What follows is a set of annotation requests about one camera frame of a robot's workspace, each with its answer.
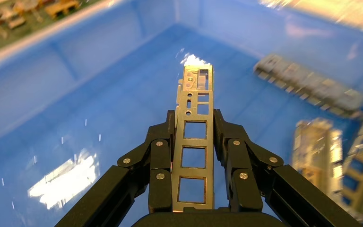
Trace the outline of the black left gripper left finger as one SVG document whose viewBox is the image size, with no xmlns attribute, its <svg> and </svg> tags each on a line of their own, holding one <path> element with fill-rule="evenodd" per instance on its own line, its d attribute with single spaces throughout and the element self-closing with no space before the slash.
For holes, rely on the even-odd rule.
<svg viewBox="0 0 363 227">
<path fill-rule="evenodd" d="M 175 111 L 148 128 L 145 141 L 120 157 L 57 223 L 58 227 L 117 227 L 149 183 L 164 192 L 154 210 L 171 211 L 170 177 L 174 151 Z"/>
</svg>

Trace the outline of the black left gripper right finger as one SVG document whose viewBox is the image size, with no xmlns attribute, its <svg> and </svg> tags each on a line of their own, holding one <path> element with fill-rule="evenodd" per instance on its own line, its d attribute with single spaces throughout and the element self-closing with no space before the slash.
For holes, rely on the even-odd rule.
<svg viewBox="0 0 363 227">
<path fill-rule="evenodd" d="M 244 127 L 213 110 L 214 146 L 225 169 L 231 223 L 248 227 L 358 227 L 360 223 Z"/>
</svg>

